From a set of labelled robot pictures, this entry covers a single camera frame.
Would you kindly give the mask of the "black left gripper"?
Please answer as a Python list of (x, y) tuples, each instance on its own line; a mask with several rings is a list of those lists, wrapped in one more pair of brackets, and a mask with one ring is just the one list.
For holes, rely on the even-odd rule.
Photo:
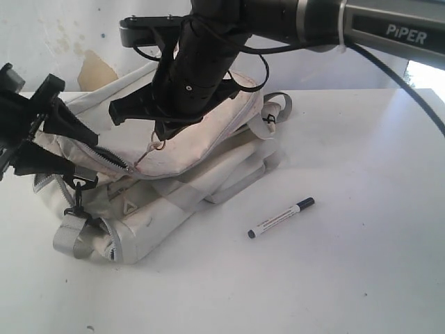
[(12, 167), (17, 176), (31, 174), (73, 175), (75, 165), (34, 142), (44, 123), (44, 133), (64, 136), (88, 146), (98, 135), (84, 125), (58, 95), (65, 82), (49, 74), (31, 98), (20, 95), (25, 80), (6, 63), (1, 68), (1, 174)]

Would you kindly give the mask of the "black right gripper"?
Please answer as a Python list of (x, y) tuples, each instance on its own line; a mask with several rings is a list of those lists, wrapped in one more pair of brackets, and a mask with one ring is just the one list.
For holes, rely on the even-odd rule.
[(153, 81), (125, 97), (113, 100), (108, 112), (116, 126), (126, 120), (153, 120), (161, 141), (168, 141), (185, 128), (203, 121), (205, 115), (241, 91), (233, 79), (223, 79), (210, 88), (194, 86), (188, 81), (163, 84)]

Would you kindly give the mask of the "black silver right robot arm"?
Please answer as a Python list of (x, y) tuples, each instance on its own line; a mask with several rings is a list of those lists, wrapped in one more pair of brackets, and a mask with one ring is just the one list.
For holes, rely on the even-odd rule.
[(125, 47), (161, 56), (152, 82), (112, 101), (110, 117), (152, 120), (162, 141), (245, 91), (229, 71), (240, 53), (344, 46), (398, 84), (373, 50), (444, 67), (443, 1), (193, 1), (184, 16), (128, 17), (120, 33)]

